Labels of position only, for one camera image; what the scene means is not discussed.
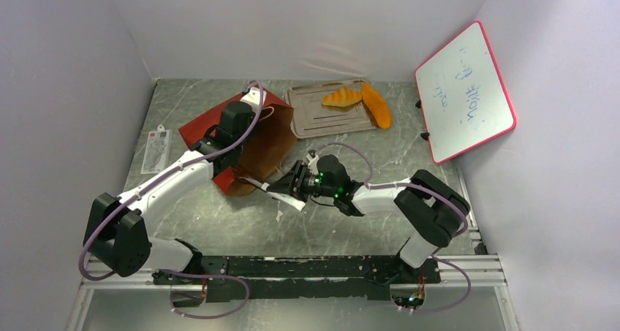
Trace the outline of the red brown paper bag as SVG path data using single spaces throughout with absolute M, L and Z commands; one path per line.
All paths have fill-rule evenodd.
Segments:
M 257 180 L 267 179 L 297 142 L 297 137 L 290 128 L 293 108 L 270 91 L 265 92 L 265 97 L 264 111 L 261 112 L 252 132 L 244 140 L 246 143 L 238 163 L 225 170 L 214 170 L 213 182 L 227 196 L 239 197 L 250 194 L 254 190 L 253 185 L 235 178 L 244 176 Z M 241 101 L 240 94 L 181 126 L 179 132 L 188 148 L 198 142 L 204 142 L 205 132 L 219 122 L 224 107 L 236 101 Z

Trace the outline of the metal tongs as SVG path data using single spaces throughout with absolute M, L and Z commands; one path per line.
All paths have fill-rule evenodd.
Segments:
M 255 188 L 260 189 L 261 191 L 263 191 L 264 193 L 266 193 L 268 196 L 270 196 L 273 199 L 277 199 L 280 202 L 286 203 L 289 206 L 295 208 L 298 211 L 303 211 L 304 208 L 306 207 L 306 202 L 296 199 L 290 195 L 287 194 L 280 194 L 280 193 L 276 193 L 276 192 L 272 192 L 268 190 L 269 187 L 269 183 L 265 183 L 265 182 L 261 182 L 257 179 L 254 178 L 248 178 L 248 177 L 244 177 L 244 176 L 238 176 L 235 178 L 236 180 L 239 180 L 240 182 L 244 182 L 244 183 L 248 183 L 253 185 Z

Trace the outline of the metal baking tray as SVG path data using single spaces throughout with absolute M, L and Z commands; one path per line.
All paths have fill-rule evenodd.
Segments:
M 289 87 L 284 101 L 293 110 L 292 132 L 299 139 L 323 137 L 377 128 L 376 122 L 362 102 L 345 108 L 325 107 L 322 100 L 340 88 L 359 92 L 362 78 L 319 82 Z

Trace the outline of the yellow fake bread slice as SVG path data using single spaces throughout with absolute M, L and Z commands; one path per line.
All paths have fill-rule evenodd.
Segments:
M 361 102 L 362 94 L 350 88 L 340 88 L 322 99 L 323 107 L 348 108 Z

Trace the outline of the orange fake bread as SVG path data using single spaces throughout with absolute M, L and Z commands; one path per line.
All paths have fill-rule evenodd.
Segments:
M 392 125 L 392 115 L 387 102 L 370 84 L 362 83 L 360 87 L 363 103 L 374 117 L 377 126 L 389 129 Z

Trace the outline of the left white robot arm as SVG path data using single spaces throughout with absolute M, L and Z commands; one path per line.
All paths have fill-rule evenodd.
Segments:
M 246 97 L 224 104 L 219 122 L 178 161 L 132 190 L 99 195 L 91 206 L 80 253 L 83 277 L 96 280 L 86 271 L 86 254 L 90 254 L 110 268 L 103 278 L 127 277 L 151 268 L 172 270 L 184 284 L 198 281 L 203 272 L 201 253 L 182 240 L 152 237 L 149 221 L 238 163 L 262 107 L 260 100 Z

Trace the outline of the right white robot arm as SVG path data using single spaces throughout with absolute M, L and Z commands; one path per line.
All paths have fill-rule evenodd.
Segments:
M 325 197 L 346 216 L 401 214 L 414 228 L 394 264 L 396 277 L 404 283 L 419 277 L 427 258 L 448 247 L 469 226 L 470 204 L 427 170 L 403 180 L 366 184 L 353 180 L 334 155 L 307 156 L 277 181 L 260 188 L 298 209 L 312 197 Z

